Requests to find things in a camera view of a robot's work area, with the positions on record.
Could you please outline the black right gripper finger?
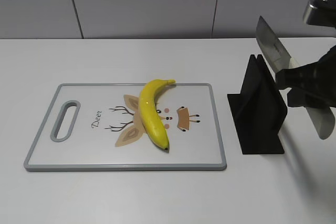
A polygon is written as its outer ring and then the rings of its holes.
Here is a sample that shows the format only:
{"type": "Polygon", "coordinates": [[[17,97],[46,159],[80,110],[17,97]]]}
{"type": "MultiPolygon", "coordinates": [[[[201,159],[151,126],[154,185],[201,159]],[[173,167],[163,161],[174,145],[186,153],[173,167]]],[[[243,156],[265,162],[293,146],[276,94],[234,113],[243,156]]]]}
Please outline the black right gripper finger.
{"type": "Polygon", "coordinates": [[[316,88],[321,83],[318,76],[319,70],[319,62],[297,68],[282,69],[275,75],[276,85],[280,90],[285,88],[300,88],[303,90],[316,88]]]}
{"type": "Polygon", "coordinates": [[[325,100],[312,96],[299,88],[291,88],[287,93],[287,105],[289,107],[327,108],[325,100]]]}

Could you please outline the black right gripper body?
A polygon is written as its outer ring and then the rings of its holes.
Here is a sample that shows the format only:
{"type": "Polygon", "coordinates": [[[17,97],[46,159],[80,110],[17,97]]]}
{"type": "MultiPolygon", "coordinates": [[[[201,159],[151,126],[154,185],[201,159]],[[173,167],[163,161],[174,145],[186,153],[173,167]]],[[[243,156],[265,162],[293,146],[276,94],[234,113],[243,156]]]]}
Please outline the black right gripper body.
{"type": "Polygon", "coordinates": [[[335,108],[335,48],[331,48],[317,63],[318,95],[335,108]]]}

